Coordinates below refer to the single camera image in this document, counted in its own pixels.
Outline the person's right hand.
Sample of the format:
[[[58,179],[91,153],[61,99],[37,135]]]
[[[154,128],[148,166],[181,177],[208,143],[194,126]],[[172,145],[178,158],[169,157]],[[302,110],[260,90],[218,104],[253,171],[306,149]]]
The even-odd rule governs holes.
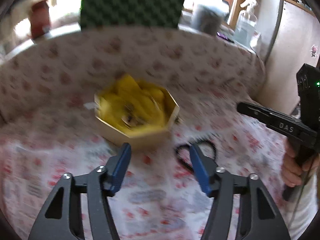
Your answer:
[[[281,177],[283,182],[288,187],[299,186],[302,183],[302,173],[307,172],[309,169],[316,169],[319,166],[319,154],[316,155],[313,160],[310,158],[306,161],[302,167],[300,167],[296,161],[297,153],[293,149],[289,140],[285,141],[285,154],[283,156],[283,163],[281,166]]]

